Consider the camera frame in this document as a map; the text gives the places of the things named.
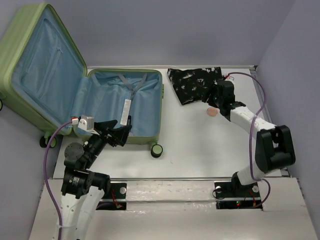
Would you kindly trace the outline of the peach makeup sponge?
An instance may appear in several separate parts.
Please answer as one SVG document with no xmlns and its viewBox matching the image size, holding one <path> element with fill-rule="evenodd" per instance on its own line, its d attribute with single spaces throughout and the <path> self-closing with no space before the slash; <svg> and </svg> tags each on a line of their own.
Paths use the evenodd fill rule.
<svg viewBox="0 0 320 240">
<path fill-rule="evenodd" d="M 215 107 L 209 107 L 206 110 L 206 113 L 211 117 L 215 117 L 216 115 L 219 114 L 219 112 L 220 112 L 220 110 L 218 108 L 215 108 Z"/>
</svg>

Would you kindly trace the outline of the black white patterned garment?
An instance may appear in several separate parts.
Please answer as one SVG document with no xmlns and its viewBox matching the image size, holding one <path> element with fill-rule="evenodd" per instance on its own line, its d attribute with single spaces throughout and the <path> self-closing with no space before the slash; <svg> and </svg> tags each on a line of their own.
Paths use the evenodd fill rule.
<svg viewBox="0 0 320 240">
<path fill-rule="evenodd" d="M 168 68 L 167 75 L 182 106 L 201 101 L 208 88 L 223 78 L 219 66 L 186 70 Z"/>
</svg>

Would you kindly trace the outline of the green hardshell suitcase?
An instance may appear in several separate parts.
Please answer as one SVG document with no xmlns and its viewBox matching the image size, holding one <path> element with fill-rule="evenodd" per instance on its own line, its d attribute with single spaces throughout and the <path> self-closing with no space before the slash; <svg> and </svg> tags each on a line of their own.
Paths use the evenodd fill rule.
<svg viewBox="0 0 320 240">
<path fill-rule="evenodd" d="M 46 147 L 53 132 L 86 140 L 90 134 L 63 124 L 73 117 L 130 124 L 128 144 L 159 144 L 164 85 L 155 69 L 88 70 L 71 35 L 52 5 L 21 6 L 0 41 L 0 104 L 44 132 Z"/>
</svg>

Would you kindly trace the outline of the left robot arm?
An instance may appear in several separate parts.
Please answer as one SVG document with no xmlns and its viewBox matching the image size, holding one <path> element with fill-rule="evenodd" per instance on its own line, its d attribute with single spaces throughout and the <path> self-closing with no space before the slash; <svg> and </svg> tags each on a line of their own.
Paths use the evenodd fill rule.
<svg viewBox="0 0 320 240">
<path fill-rule="evenodd" d="M 82 116 L 78 128 L 91 133 L 84 143 L 73 142 L 64 151 L 64 177 L 61 187 L 60 216 L 55 229 L 59 240 L 83 240 L 99 201 L 111 191 L 110 176 L 90 171 L 106 145 L 124 146 L 132 125 L 119 128 L 117 120 L 95 122 Z"/>
</svg>

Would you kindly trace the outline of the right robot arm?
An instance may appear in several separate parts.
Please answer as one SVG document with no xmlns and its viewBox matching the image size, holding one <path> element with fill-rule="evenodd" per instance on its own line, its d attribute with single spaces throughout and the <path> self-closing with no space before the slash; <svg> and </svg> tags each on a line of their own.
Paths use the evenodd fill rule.
<svg viewBox="0 0 320 240">
<path fill-rule="evenodd" d="M 242 196 L 250 185 L 267 174 L 293 165 L 296 155 L 290 128 L 274 125 L 253 113 L 244 103 L 236 101 L 234 89 L 231 81 L 220 80 L 213 83 L 202 101 L 245 130 L 249 134 L 249 146 L 255 140 L 249 165 L 234 173 L 227 187 L 235 196 Z"/>
</svg>

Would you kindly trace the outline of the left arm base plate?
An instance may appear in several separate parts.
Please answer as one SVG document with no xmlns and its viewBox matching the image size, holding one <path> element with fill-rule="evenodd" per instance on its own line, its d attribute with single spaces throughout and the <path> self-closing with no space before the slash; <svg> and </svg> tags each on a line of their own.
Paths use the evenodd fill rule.
<svg viewBox="0 0 320 240">
<path fill-rule="evenodd" d="M 127 183 L 111 182 L 111 187 L 99 201 L 97 211 L 125 211 L 127 209 Z"/>
</svg>

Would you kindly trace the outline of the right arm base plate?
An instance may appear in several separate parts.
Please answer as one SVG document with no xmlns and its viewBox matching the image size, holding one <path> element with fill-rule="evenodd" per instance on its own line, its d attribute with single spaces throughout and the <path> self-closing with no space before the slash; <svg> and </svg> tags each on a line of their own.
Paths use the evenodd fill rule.
<svg viewBox="0 0 320 240">
<path fill-rule="evenodd" d="M 240 210 L 258 208 L 262 202 L 257 183 L 240 186 L 234 190 L 230 181 L 218 181 L 214 183 L 212 196 L 216 200 L 217 210 Z"/>
</svg>

